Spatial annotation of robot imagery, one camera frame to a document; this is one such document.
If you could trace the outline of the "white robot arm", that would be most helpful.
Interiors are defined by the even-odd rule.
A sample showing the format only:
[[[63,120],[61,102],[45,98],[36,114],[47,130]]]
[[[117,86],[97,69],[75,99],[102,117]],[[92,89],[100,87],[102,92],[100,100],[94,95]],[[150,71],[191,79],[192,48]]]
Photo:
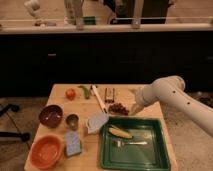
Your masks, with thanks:
[[[213,137],[213,109],[184,92],[185,82],[180,76],[156,79],[151,84],[133,89],[135,103],[130,115],[135,115],[155,102],[164,102],[185,113],[200,128]]]

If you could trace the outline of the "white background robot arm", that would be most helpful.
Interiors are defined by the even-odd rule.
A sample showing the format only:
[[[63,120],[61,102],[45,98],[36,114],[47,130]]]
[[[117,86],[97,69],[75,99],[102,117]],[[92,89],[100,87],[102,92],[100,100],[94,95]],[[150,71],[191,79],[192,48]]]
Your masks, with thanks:
[[[28,13],[35,19],[40,19],[40,2],[39,0],[26,0],[24,6]]]

